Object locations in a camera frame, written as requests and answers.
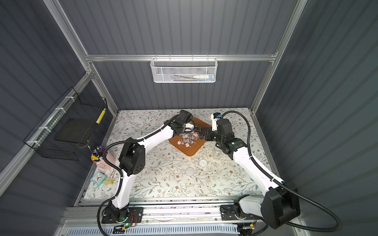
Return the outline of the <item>clear candy jar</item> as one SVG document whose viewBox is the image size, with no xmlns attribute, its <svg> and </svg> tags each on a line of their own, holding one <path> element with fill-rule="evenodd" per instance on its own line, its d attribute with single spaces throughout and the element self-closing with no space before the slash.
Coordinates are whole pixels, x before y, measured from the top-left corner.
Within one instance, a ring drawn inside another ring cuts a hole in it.
<svg viewBox="0 0 378 236">
<path fill-rule="evenodd" d="M 185 124 L 184 132 L 191 133 L 194 131 L 194 129 L 195 129 L 195 125 L 188 123 L 188 124 Z"/>
<path fill-rule="evenodd" d="M 214 146 L 212 149 L 212 158 L 214 160 L 219 160 L 223 156 L 223 152 L 217 146 Z"/>
</svg>

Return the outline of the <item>pile of colourful lollipops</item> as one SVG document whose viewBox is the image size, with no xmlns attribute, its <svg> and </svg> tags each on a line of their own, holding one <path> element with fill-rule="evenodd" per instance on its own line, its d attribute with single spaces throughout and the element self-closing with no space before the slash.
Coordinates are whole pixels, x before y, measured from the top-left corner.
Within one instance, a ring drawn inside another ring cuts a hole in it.
<svg viewBox="0 0 378 236">
<path fill-rule="evenodd" d="M 186 134 L 181 134 L 179 140 L 177 141 L 178 145 L 184 145 L 187 148 L 190 148 L 191 145 L 196 144 L 199 139 L 198 132 L 191 132 Z"/>
</svg>

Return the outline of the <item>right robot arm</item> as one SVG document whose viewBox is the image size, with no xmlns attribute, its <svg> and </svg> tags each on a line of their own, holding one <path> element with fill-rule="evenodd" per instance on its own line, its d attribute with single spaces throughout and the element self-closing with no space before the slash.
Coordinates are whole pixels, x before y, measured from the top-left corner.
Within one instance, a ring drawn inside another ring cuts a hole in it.
<svg viewBox="0 0 378 236">
<path fill-rule="evenodd" d="M 248 195 L 238 199 L 234 204 L 235 215 L 259 216 L 273 229 L 299 216 L 299 198 L 274 183 L 274 181 L 283 183 L 283 180 L 252 155 L 243 140 L 235 137 L 230 121 L 223 119 L 220 113 L 212 114 L 211 119 L 212 128 L 201 128 L 200 138 L 214 141 L 216 151 L 223 152 L 240 165 L 254 180 L 263 195 L 261 198 Z"/>
</svg>

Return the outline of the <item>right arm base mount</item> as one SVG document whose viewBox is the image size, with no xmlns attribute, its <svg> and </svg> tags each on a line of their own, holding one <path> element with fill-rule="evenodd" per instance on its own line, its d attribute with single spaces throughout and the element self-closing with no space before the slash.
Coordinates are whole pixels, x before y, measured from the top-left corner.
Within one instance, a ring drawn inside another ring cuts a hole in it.
<svg viewBox="0 0 378 236">
<path fill-rule="evenodd" d="M 244 213 L 239 206 L 235 204 L 232 205 L 221 205 L 220 215 L 223 221 L 232 221 L 232 220 L 252 220 L 256 221 L 260 219 L 260 216 L 253 215 L 250 213 Z"/>
</svg>

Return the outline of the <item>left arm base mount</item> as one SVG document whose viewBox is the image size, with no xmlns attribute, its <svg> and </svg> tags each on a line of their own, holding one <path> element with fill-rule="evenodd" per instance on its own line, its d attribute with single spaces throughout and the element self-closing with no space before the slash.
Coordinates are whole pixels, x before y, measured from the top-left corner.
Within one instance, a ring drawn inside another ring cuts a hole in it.
<svg viewBox="0 0 378 236">
<path fill-rule="evenodd" d="M 107 206 L 100 213 L 102 224 L 134 224 L 141 223 L 144 208 L 126 207 L 121 210 Z"/>
</svg>

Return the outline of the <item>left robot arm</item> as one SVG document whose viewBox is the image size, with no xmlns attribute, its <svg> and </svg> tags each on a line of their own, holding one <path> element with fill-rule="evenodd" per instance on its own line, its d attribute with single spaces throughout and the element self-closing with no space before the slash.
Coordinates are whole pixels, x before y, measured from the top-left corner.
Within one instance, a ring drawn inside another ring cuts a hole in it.
<svg viewBox="0 0 378 236">
<path fill-rule="evenodd" d="M 116 170 L 120 173 L 117 191 L 110 201 L 110 205 L 117 210 L 126 208 L 130 203 L 130 193 L 136 176 L 144 169 L 146 154 L 157 145 L 179 136 L 186 130 L 194 128 L 192 124 L 193 115 L 181 110 L 155 131 L 138 139 L 128 138 L 124 141 L 114 143 L 123 144 L 119 156 L 119 166 Z"/>
</svg>

